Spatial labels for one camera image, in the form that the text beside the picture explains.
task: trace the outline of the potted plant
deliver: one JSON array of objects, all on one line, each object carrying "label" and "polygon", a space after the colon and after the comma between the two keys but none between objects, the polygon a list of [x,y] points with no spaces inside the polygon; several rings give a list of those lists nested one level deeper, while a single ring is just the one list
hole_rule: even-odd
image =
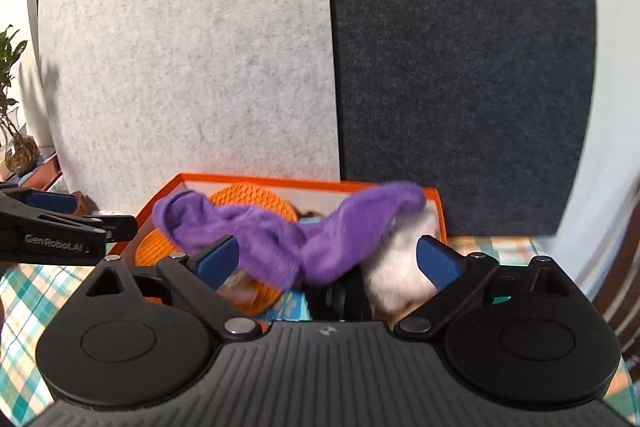
[{"label": "potted plant", "polygon": [[18,32],[16,30],[8,36],[12,27],[9,24],[7,29],[0,32],[0,125],[10,135],[4,158],[6,167],[15,174],[25,174],[36,165],[40,150],[33,137],[20,133],[20,129],[10,116],[18,103],[17,100],[7,96],[11,81],[15,78],[11,74],[11,68],[27,47],[27,41],[19,42],[15,48],[12,47],[11,41]]}]

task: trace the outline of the silver screw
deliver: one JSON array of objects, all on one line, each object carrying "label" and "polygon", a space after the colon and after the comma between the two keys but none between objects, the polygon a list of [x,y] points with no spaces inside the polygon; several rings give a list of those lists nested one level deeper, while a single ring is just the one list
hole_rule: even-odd
[{"label": "silver screw", "polygon": [[244,335],[255,329],[255,322],[248,317],[235,317],[225,322],[225,330],[233,335]]},{"label": "silver screw", "polygon": [[422,317],[407,317],[400,321],[400,329],[407,333],[426,333],[431,329],[431,321]]}]

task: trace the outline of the white plush toy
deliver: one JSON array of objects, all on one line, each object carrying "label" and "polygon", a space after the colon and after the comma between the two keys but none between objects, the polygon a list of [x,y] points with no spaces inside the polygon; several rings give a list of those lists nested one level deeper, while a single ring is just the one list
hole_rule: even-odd
[{"label": "white plush toy", "polygon": [[421,214],[398,217],[378,249],[361,264],[376,316],[395,315],[408,304],[427,301],[437,293],[415,256],[418,239],[426,234],[440,237],[438,213],[431,200]]}]

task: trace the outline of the plaid tablecloth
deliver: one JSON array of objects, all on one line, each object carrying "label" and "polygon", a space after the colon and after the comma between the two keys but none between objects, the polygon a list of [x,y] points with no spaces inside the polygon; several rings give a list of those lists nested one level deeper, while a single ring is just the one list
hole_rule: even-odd
[{"label": "plaid tablecloth", "polygon": [[[526,265],[533,255],[542,253],[529,238],[458,237],[449,244],[463,254],[482,251],[503,264]],[[44,328],[90,271],[89,267],[22,264],[0,281],[5,313],[0,338],[0,410],[15,425],[28,423],[52,402],[35,365],[35,346]],[[281,303],[276,307],[286,310],[291,306]],[[606,402],[639,424],[636,396],[622,361]]]}]

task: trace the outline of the purple towel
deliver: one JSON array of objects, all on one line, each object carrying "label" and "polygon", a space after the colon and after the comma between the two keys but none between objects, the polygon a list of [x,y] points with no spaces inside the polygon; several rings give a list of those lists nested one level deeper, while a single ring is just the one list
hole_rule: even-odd
[{"label": "purple towel", "polygon": [[354,193],[318,223],[291,223],[251,204],[213,206],[188,190],[159,200],[155,226],[189,255],[230,233],[240,246],[239,266],[277,288],[299,275],[309,284],[328,284],[366,259],[394,219],[417,214],[426,199],[418,185],[393,182]]}]

